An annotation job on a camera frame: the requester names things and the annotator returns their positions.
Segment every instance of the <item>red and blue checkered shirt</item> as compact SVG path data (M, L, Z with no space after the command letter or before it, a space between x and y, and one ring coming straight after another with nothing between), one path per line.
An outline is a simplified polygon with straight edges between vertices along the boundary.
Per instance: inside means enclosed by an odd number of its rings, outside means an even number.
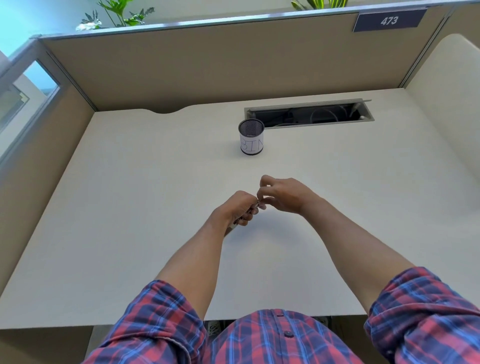
M365 330L391 363L480 363L480 312L425 268L385 287ZM147 285L88 364L361 363L328 328L285 310L245 316L209 341L203 322L168 283Z

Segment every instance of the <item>black mesh cup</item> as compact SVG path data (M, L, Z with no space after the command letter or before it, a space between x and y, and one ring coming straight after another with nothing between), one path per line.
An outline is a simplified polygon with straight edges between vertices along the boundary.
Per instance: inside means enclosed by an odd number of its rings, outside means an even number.
M239 124L240 149L254 156L264 149L264 123L258 119L246 119Z

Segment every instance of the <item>finger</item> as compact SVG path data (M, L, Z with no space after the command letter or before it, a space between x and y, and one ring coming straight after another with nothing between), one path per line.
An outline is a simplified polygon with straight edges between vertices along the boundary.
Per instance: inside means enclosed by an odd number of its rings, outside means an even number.
M264 174L260 179L260 187L273 186L275 182L276 182L275 178L269 176L268 174Z
M274 197L265 197L262 202L264 202L267 205L272 205L276 209L280 208L280 204L278 203L278 200Z
M275 187L269 186L269 187L260 187L257 192L257 198L260 201L263 199L264 196L271 196L275 197L276 196L276 189Z
M253 215L250 214L250 213L249 213L249 214L243 214L243 215L241 216L241 219L242 219L242 220L250 221L251 219L253 219Z

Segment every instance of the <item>white desk surface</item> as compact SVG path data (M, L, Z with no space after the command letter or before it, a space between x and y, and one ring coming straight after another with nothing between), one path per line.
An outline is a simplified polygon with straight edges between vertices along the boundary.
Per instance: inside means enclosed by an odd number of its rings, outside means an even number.
M375 121L266 130L262 153L240 151L245 107L359 97ZM480 185L395 89L96 113L0 298L0 328L115 323L211 210L264 173L306 183L480 304ZM314 230L270 208L225 239L206 319L275 307L363 313Z

